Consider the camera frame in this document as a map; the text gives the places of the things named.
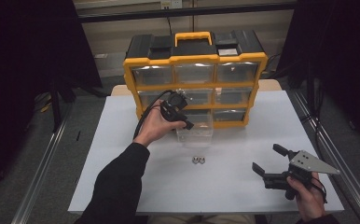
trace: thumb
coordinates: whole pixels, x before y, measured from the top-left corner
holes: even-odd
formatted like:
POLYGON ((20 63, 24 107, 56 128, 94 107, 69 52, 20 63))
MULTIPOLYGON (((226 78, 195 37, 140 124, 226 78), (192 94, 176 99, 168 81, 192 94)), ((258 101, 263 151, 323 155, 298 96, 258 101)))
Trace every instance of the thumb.
POLYGON ((180 129, 186 127, 186 123, 183 121, 170 122, 172 129, 180 129))
POLYGON ((291 186, 291 188, 295 189, 296 191, 298 191, 299 195, 301 196, 301 198, 306 198, 309 195, 311 195, 308 190, 305 188, 305 186, 299 182, 299 180, 288 176, 287 177, 287 183, 291 186))

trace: black sleeve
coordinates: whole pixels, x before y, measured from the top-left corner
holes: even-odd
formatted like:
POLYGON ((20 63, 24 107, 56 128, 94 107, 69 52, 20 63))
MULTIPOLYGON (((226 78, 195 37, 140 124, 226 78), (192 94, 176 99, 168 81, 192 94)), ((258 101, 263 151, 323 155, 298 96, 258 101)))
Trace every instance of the black sleeve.
POLYGON ((298 221, 296 224, 339 224, 336 218, 332 215, 315 218, 309 222, 298 221))
POLYGON ((98 174, 90 203, 80 223, 133 223, 142 191, 142 176, 150 153, 130 144, 98 174))

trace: white tabletop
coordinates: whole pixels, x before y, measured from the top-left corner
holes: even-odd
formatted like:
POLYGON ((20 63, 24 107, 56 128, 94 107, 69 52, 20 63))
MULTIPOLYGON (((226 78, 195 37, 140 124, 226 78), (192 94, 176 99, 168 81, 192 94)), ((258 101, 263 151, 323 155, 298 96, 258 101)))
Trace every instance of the white tabletop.
MULTIPOLYGON (((69 212, 84 211, 97 174, 129 145, 136 124, 132 96, 107 97, 69 212)), ((168 133, 148 148, 138 215, 297 212, 283 190, 265 189, 252 171, 253 161, 266 173, 288 169, 288 158, 272 150, 275 143, 316 155, 285 91, 259 91, 249 124, 215 129, 208 148, 184 148, 175 132, 168 133), (206 163, 192 163, 194 156, 203 156, 206 163)), ((327 190, 325 210, 343 210, 328 177, 320 177, 327 190)))

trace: person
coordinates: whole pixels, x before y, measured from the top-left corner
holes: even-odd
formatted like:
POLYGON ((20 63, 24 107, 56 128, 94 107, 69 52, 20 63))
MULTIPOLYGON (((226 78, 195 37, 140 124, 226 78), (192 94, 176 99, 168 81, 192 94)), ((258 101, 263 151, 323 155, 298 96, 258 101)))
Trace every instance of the person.
MULTIPOLYGON (((159 112, 159 104, 160 101, 154 104, 132 143, 98 174, 90 203, 76 224, 133 223, 142 191, 142 176, 150 155, 147 147, 170 130, 186 127, 183 121, 164 119, 159 112)), ((305 189, 291 177, 287 181, 298 191, 296 200, 301 215, 298 223, 338 223, 333 216, 325 213, 320 191, 305 189)))

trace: metal rail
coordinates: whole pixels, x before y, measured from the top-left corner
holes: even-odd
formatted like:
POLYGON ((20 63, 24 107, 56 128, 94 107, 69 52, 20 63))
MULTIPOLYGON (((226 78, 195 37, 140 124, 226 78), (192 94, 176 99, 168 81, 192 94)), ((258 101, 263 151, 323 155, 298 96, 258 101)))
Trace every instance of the metal rail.
POLYGON ((155 19, 167 17, 199 16, 212 14, 228 14, 240 12, 276 11, 294 9, 297 2, 254 4, 231 7, 186 7, 168 10, 150 10, 142 12, 125 12, 99 15, 78 16, 81 23, 101 22, 101 21, 129 21, 140 19, 155 19))
POLYGON ((43 159, 38 165, 35 176, 29 185, 26 194, 23 196, 20 207, 17 210, 14 218, 12 219, 12 224, 25 224, 28 221, 28 218, 32 212, 32 209, 35 205, 35 200, 37 199, 38 193, 40 192, 41 186, 43 185, 44 178, 51 163, 51 160, 54 156, 55 150, 62 138, 64 128, 66 126, 68 118, 73 108, 73 104, 68 104, 64 110, 64 116, 61 125, 59 126, 56 133, 53 133, 51 139, 49 140, 46 152, 44 153, 43 159))
MULTIPOLYGON (((298 101, 298 104, 302 109, 302 112, 305 115, 309 115, 309 110, 308 107, 306 106, 305 97, 298 92, 295 93, 295 96, 296 96, 296 100, 298 101)), ((311 118, 309 120, 309 123, 314 130, 316 130, 317 122, 318 120, 315 118, 311 118)), ((335 147, 334 143, 332 142, 328 133, 325 131, 325 128, 323 127, 322 124, 319 124, 317 134, 328 156, 335 163, 334 165, 340 170, 343 181, 345 182, 346 186, 348 187, 349 191, 353 195, 355 201, 357 202, 360 208, 360 183, 354 176, 349 166, 346 164, 345 160, 340 155, 338 149, 335 147)))

